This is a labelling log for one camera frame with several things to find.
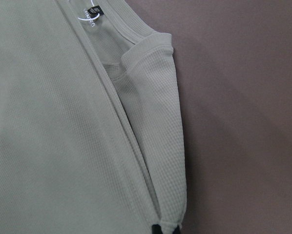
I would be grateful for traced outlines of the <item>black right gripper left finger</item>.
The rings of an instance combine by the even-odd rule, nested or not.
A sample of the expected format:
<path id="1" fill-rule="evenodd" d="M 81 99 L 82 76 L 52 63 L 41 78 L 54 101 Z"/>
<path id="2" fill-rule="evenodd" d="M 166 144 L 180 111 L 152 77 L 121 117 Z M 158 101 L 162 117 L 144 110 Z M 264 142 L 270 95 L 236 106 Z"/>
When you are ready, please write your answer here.
<path id="1" fill-rule="evenodd" d="M 152 234 L 162 234 L 162 229 L 159 224 L 154 224 L 151 226 L 151 233 Z"/>

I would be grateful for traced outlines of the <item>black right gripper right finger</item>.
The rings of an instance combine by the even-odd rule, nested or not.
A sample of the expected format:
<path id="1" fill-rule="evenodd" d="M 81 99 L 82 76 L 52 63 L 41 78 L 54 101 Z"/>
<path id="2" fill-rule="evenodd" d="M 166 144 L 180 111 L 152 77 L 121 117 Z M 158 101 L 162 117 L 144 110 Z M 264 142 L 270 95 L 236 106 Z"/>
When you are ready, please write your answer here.
<path id="1" fill-rule="evenodd" d="M 172 234 L 181 234 L 180 227 L 177 226 Z"/>

